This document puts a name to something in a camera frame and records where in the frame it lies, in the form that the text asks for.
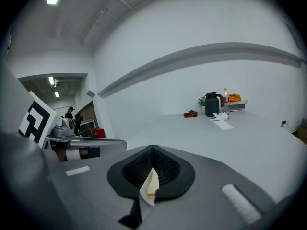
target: orange object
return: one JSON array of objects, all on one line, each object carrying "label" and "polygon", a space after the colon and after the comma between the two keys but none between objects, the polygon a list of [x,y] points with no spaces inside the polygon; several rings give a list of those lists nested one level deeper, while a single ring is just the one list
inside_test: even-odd
[{"label": "orange object", "polygon": [[230,94],[229,95],[229,101],[230,102],[239,102],[239,101],[241,101],[242,99],[241,99],[241,97],[240,97],[240,95],[239,94]]}]

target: red object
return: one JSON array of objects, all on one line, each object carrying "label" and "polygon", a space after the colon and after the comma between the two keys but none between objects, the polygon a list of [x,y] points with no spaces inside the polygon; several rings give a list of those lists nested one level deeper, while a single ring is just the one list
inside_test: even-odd
[{"label": "red object", "polygon": [[106,138],[105,130],[103,128],[95,128],[94,132],[98,138]]}]

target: person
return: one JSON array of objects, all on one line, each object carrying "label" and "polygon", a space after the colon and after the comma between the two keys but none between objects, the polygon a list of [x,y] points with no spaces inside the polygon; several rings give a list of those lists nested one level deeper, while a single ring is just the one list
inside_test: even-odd
[{"label": "person", "polygon": [[83,121],[83,116],[80,113],[77,113],[75,115],[75,122],[76,122],[76,125],[75,125],[75,135],[78,134],[79,129],[80,129],[80,124],[81,124],[82,121]]},{"label": "person", "polygon": [[73,119],[73,117],[72,117],[73,110],[74,110],[74,108],[72,106],[70,106],[67,113],[65,114],[65,118]]}]

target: gray table surface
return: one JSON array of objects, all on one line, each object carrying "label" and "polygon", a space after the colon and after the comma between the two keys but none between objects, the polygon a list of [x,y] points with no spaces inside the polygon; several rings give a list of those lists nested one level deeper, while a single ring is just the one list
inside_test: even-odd
[{"label": "gray table surface", "polygon": [[202,113],[196,118],[164,115],[130,139],[128,150],[161,145],[221,161],[275,202],[297,191],[306,174],[307,146],[273,122],[248,111],[232,112],[221,130]]}]

